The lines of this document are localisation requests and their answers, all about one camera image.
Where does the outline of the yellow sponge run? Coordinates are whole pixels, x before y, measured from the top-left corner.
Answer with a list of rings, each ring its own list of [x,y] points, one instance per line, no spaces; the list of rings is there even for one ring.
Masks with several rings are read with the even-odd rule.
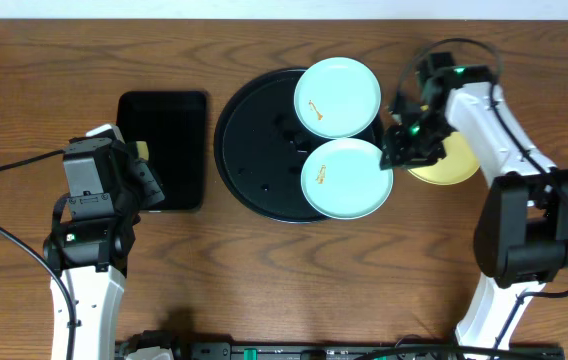
[[[132,149],[134,150],[136,159],[141,159],[144,161],[149,160],[150,152],[145,141],[135,141],[132,144]]]

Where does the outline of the yellow plate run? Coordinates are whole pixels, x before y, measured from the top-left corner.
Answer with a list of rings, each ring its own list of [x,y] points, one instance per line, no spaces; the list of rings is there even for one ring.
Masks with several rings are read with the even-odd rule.
[[[478,171],[479,162],[459,132],[453,132],[443,145],[445,158],[432,166],[410,169],[409,173],[426,183],[454,185],[466,181]]]

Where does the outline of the green plate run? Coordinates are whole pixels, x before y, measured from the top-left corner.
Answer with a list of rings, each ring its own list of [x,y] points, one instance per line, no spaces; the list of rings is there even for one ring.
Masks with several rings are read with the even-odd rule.
[[[300,123],[327,138],[352,137],[378,115],[381,88],[363,63],[347,57],[321,60],[303,72],[293,95]]]
[[[328,141],[305,161],[300,184],[307,202],[333,219],[352,220],[380,208],[391,194],[394,175],[380,168],[382,152],[356,138]]]

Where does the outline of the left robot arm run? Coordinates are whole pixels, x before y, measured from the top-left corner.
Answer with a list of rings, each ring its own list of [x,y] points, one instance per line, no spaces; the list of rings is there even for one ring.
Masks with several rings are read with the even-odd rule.
[[[64,150],[69,187],[44,242],[52,268],[52,358],[112,359],[134,226],[163,201],[145,142],[85,138]]]

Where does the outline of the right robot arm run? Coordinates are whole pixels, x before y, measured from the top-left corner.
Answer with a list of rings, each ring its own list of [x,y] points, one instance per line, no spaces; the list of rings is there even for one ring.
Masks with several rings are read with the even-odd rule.
[[[489,193],[473,240],[481,276],[455,338],[464,347],[507,350],[528,304],[549,297],[545,285],[568,267],[568,169],[532,143],[487,66],[422,62],[417,76],[421,101],[397,96],[380,167],[434,165],[452,133],[468,143]]]

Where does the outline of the black rectangular tray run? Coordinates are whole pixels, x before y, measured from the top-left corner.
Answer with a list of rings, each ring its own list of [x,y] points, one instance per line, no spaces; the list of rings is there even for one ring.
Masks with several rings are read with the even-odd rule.
[[[194,211],[204,196],[207,94],[129,91],[120,96],[116,125],[125,140],[144,141],[165,200],[152,211]]]

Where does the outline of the round black tray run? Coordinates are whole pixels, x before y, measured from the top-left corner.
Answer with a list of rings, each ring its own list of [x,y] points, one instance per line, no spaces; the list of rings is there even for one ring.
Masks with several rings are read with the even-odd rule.
[[[230,193],[262,216],[288,223],[328,217],[307,200],[303,166],[329,140],[310,132],[294,106],[303,68],[263,74],[244,85],[222,111],[214,156]]]

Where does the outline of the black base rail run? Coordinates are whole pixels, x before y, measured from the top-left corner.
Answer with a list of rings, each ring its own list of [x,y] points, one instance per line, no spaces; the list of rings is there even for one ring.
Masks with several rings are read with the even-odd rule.
[[[546,359],[564,360],[559,346],[513,346],[508,350],[471,349],[452,343],[404,337],[391,344],[267,344],[186,342],[169,332],[145,331],[115,345],[114,358],[175,360],[355,360],[355,359]]]

